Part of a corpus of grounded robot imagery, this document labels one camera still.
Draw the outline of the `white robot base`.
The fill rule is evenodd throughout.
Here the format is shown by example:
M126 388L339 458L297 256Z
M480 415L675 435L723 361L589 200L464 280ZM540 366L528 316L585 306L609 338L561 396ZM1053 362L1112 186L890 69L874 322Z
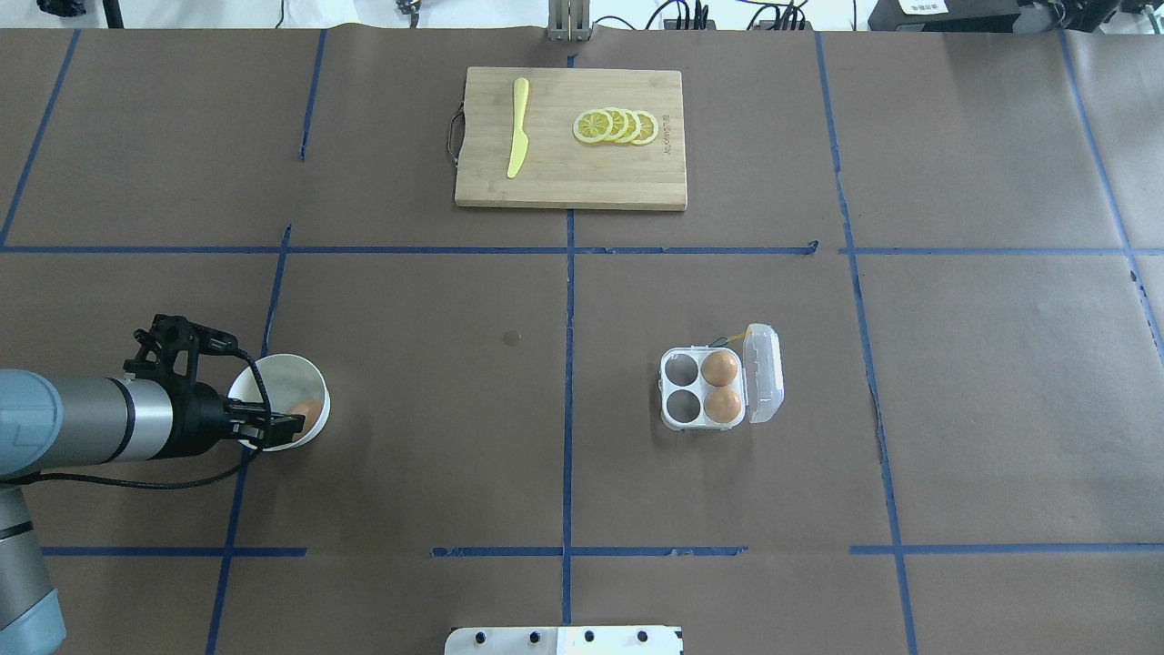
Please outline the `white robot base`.
M466 627L445 654L683 654L680 627L663 625Z

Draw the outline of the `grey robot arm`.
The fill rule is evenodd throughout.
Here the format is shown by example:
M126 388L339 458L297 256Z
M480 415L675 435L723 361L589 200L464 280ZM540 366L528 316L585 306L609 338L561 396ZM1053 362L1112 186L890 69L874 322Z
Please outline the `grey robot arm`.
M288 444L306 427L265 399L170 378L47 377L3 370L3 653L54 654L66 638L58 589L24 501L54 469L186 458L221 440Z

